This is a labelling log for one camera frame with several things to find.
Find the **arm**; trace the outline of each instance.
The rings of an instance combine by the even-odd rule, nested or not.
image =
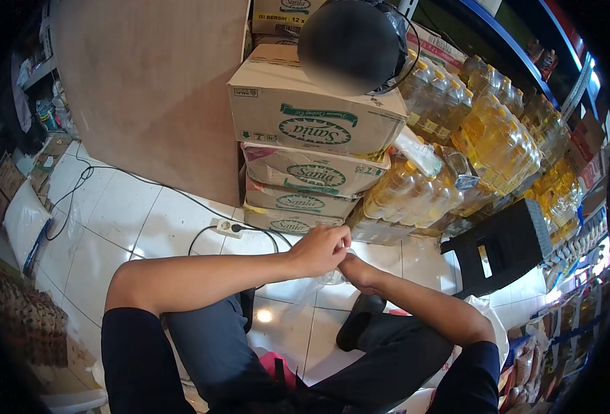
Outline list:
[[[352,254],[340,263],[340,270],[361,292],[393,302],[454,344],[496,343],[491,321],[456,297],[376,269]]]
[[[319,226],[286,253],[133,260],[111,278],[105,311],[133,307],[159,315],[211,305],[250,287],[333,270],[351,244],[349,227]]]

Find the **metal shelf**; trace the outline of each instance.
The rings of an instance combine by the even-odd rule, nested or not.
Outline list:
[[[542,80],[540,71],[528,54],[484,7],[475,0],[432,0],[432,3],[464,22],[502,54],[511,54],[513,60],[516,59],[530,73],[533,85],[544,93],[555,108],[560,109],[558,100],[549,85]]]

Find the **black sleeve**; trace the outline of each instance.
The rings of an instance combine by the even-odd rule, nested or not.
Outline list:
[[[499,349],[495,343],[468,345],[436,388],[434,413],[498,413]]]
[[[134,308],[102,319],[102,363],[112,413],[192,413],[160,320]]]

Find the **white tile floor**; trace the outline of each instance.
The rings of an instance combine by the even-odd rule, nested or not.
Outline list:
[[[53,201],[72,189],[87,166],[75,158],[77,145],[69,147],[52,173],[49,196]],[[78,155],[93,165],[104,165],[87,158],[84,148]],[[243,219],[242,209],[193,198],[227,217]],[[69,203],[67,197],[57,205],[57,230],[66,219]],[[75,192],[75,204],[78,214],[38,254],[36,285],[50,291],[54,301],[69,314],[71,336],[100,358],[103,306],[117,267],[127,260],[187,254],[194,235],[216,223],[218,217],[173,190],[143,183],[112,169],[95,170]],[[296,236],[288,238],[292,243],[298,240]],[[280,250],[286,250],[287,245],[276,239]],[[351,247],[376,267],[441,292],[453,294],[460,284],[454,253],[442,256],[430,241],[409,238],[392,247],[354,242]],[[272,252],[272,242],[260,232],[246,232],[239,240],[209,230],[193,246],[194,254]],[[326,286],[307,298],[304,306],[294,309],[293,302],[308,283],[304,279],[259,289],[248,339],[260,354],[282,354],[290,368],[297,368],[305,382],[313,384],[355,361],[362,352],[342,352],[335,346],[337,330],[358,291],[350,285]],[[544,306],[544,289],[542,275],[534,269],[511,286],[489,295],[489,299],[504,325],[511,327]],[[270,312],[271,321],[264,323],[256,318],[256,312],[263,310]]]

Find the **foot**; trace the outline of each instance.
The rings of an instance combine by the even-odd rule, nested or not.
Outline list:
[[[386,300],[378,295],[360,294],[351,309],[351,314],[337,333],[337,346],[345,352],[357,349],[358,339],[365,332],[372,315],[382,313]]]

